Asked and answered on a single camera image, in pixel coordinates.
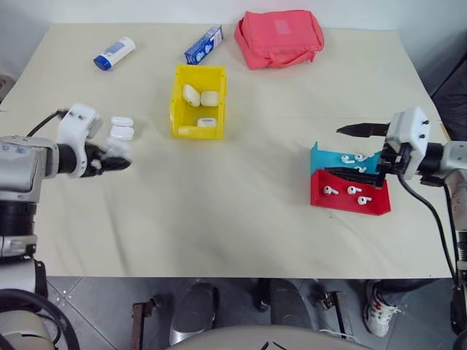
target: white tabletop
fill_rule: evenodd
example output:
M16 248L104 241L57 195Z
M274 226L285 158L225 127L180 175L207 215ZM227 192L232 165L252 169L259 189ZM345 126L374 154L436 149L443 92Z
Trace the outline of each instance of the white tabletop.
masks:
M309 205L309 148L364 152L382 139L339 135L343 125L388 122L421 106L439 116L394 32L325 30L314 63L247 69L232 33L203 64L228 68L224 141L173 139L175 66L209 26L53 25L0 105L1 133L26 134L57 108L135 119L134 164L92 179L44 181L37 257L50 275L421 278L448 276L430 212L389 178L381 217ZM93 58L122 36L136 50L112 71ZM41 136L55 138L56 123ZM439 208L441 190L414 189Z

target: blue cap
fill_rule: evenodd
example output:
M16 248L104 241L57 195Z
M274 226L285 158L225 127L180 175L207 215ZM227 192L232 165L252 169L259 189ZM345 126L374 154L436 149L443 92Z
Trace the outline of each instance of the blue cap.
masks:
M107 69L112 67L112 64L110 64L109 60L107 60L102 55L99 55L96 58L94 58L94 63L96 64L96 66L98 66L103 71L106 71Z

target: white sneaker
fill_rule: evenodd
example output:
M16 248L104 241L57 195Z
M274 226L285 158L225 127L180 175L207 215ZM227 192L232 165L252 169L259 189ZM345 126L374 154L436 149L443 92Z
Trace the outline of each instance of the white sneaker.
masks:
M377 282L366 282L366 305L363 310L363 321L371 333L382 338L389 330L389 321L393 314L397 314L401 310L384 302L376 291L375 284Z

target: tiled floor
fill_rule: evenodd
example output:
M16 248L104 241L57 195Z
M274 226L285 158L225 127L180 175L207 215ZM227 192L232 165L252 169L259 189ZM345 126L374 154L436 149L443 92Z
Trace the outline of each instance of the tiled floor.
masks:
M145 321L144 350L163 350L169 344L173 307L195 279L114 279L50 277L49 299L69 317L82 349L130 349L131 306L162 294L166 307ZM268 324L269 312L253 306L254 279L209 279L220 291L217 326ZM315 330L338 330L333 309L322 311L310 303L315 280L296 279ZM449 327L450 280L440 280L413 292L402 306L403 314L392 321L390 333L377 338L362 320L363 281L320 280L328 291L345 292L352 330L360 342L376 350L451 349L455 335ZM59 349L66 349L63 340Z

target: sneaker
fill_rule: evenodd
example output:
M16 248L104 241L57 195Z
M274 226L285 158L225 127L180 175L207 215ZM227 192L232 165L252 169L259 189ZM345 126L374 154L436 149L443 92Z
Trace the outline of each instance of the sneaker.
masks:
M363 321L366 328L377 337L384 337L389 330L389 321L393 314L401 312L396 306L387 304L378 295L375 284L378 281L366 282L366 305L363 310Z

